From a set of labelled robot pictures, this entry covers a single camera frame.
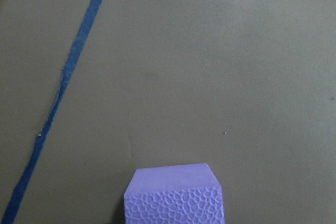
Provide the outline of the purple foam block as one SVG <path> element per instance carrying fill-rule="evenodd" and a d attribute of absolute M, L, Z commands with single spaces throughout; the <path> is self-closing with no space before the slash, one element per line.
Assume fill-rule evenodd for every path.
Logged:
<path fill-rule="evenodd" d="M 123 195 L 126 223 L 224 223 L 222 188 L 206 163 L 137 169 Z"/>

